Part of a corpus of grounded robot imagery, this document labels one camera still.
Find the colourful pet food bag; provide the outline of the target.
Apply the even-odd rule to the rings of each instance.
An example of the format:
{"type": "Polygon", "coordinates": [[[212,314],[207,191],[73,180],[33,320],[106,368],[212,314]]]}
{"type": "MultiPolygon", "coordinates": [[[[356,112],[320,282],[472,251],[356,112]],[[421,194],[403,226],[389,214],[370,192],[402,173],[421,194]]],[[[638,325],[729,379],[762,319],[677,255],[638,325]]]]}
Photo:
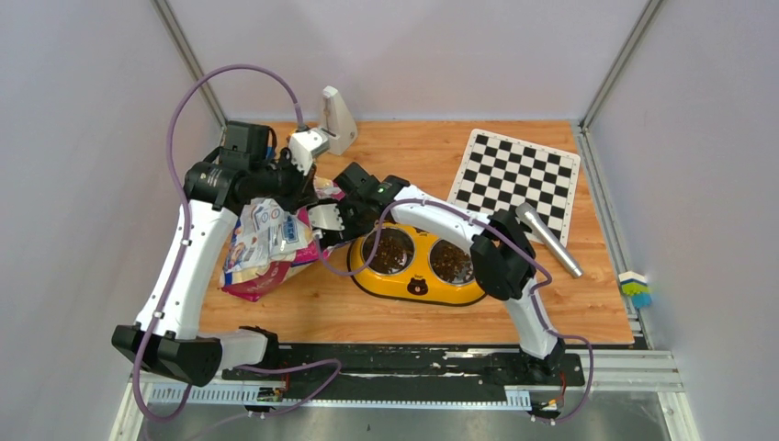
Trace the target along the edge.
{"type": "Polygon", "coordinates": [[[255,198],[232,231],[220,289],[255,302],[318,259],[307,209],[289,212],[271,198],[255,198]]]}

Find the yellow double pet bowl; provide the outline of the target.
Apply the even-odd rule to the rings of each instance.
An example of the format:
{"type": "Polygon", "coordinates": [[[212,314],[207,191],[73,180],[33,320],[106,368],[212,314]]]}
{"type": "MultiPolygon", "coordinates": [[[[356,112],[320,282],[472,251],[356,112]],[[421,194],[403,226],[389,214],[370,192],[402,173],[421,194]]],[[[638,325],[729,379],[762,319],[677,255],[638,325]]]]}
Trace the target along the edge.
{"type": "Polygon", "coordinates": [[[466,307],[486,294],[475,281],[468,254],[429,232],[386,222],[368,267],[351,276],[376,298],[466,307]]]}

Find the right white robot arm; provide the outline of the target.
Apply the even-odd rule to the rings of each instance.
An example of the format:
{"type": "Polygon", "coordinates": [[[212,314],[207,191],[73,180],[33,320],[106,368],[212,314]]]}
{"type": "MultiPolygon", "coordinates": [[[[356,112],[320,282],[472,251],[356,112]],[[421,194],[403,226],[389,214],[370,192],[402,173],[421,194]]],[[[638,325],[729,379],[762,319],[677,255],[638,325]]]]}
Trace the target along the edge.
{"type": "Polygon", "coordinates": [[[488,215],[462,209],[397,176],[378,180],[357,163],[349,164],[334,183],[344,197],[336,204],[337,229],[325,233],[329,243],[355,239],[386,220],[452,243],[470,257],[481,290],[508,311],[519,334],[526,375],[544,384],[559,374],[566,345],[552,329],[538,294],[551,275],[536,261],[511,212],[502,209],[488,215]]]}

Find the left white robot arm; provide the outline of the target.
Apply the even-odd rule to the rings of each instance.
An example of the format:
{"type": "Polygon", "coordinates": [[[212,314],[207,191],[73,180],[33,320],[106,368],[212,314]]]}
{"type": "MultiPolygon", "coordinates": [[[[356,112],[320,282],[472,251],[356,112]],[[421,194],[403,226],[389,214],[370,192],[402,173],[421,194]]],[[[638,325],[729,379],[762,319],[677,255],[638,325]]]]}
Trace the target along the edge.
{"type": "Polygon", "coordinates": [[[199,332],[212,271],[243,208],[255,198],[271,198],[294,213],[317,199],[315,160],[328,151],[329,137],[318,129],[298,129],[287,147],[269,157],[275,139],[268,126],[233,121],[224,143],[186,172],[185,201],[152,294],[135,322],[117,326],[111,337],[141,370],[197,387],[240,365],[259,379],[279,372],[275,334],[257,326],[199,332]]]}

